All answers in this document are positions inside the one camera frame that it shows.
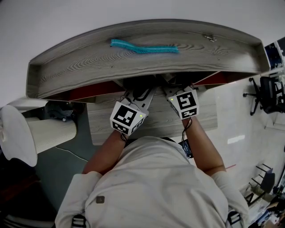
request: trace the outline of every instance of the fiducial marker cube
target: fiducial marker cube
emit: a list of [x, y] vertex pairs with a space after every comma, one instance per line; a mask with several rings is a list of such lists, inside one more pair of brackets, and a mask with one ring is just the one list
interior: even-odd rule
[[169, 97], [167, 100], [180, 119], [186, 119], [199, 114], [199, 103], [196, 90]]
[[111, 127], [126, 135], [131, 135], [142, 125], [146, 116], [143, 112], [116, 102], [110, 117]]

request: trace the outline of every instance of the black chair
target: black chair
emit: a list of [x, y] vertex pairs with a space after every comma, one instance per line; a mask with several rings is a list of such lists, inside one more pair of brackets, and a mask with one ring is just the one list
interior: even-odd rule
[[274, 187], [274, 183], [275, 183], [275, 173], [272, 173], [273, 168], [270, 168], [267, 165], [264, 165], [265, 167], [267, 167], [269, 170], [266, 171], [264, 169], [261, 169], [260, 167], [256, 166], [258, 169], [262, 170], [263, 172], [265, 172], [264, 176], [259, 175], [260, 177], [262, 177], [262, 182], [258, 183], [255, 179], [251, 178], [255, 183], [257, 183], [260, 188], [265, 191], [266, 193], [270, 193], [271, 190]]
[[273, 77], [261, 77], [260, 78], [260, 88], [257, 87], [254, 79], [252, 77], [249, 78], [249, 81], [253, 82], [254, 89], [256, 94], [243, 94], [244, 97], [247, 95], [256, 97], [254, 111], [250, 111], [250, 115], [255, 114], [257, 109], [257, 105], [260, 102], [260, 109], [263, 109], [265, 113], [273, 113], [273, 112], [285, 112], [285, 103], [284, 102], [284, 86], [281, 82], [281, 89], [279, 90], [276, 82], [278, 81]]

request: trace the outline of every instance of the blue foam strip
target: blue foam strip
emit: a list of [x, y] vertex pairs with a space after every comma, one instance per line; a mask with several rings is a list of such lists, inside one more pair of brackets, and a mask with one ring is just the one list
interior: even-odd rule
[[145, 54], [145, 53], [164, 53], [164, 52], [171, 52], [171, 53], [179, 53], [177, 47], [168, 47], [168, 46], [158, 46], [158, 47], [138, 47], [129, 42], [112, 39], [111, 40], [111, 47], [120, 47], [126, 48], [128, 50], [134, 51], [138, 54]]

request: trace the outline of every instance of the backpack strap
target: backpack strap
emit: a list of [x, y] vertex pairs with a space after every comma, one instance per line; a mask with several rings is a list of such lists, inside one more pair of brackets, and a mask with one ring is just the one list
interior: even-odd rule
[[88, 223], [83, 215], [75, 215], [72, 219], [72, 228], [88, 228]]
[[226, 221], [226, 228], [242, 228], [241, 217], [235, 210], [230, 210]]

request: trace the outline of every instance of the white t-shirt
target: white t-shirt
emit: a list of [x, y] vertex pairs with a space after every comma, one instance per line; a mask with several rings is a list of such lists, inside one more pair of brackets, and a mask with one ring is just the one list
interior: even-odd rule
[[[96, 203], [97, 196], [105, 202]], [[229, 206], [246, 227], [247, 203], [226, 172], [210, 177], [189, 163], [179, 144], [143, 137], [127, 146], [104, 176], [94, 171], [74, 176], [56, 227], [70, 228], [73, 216], [85, 213], [92, 228], [220, 228]]]

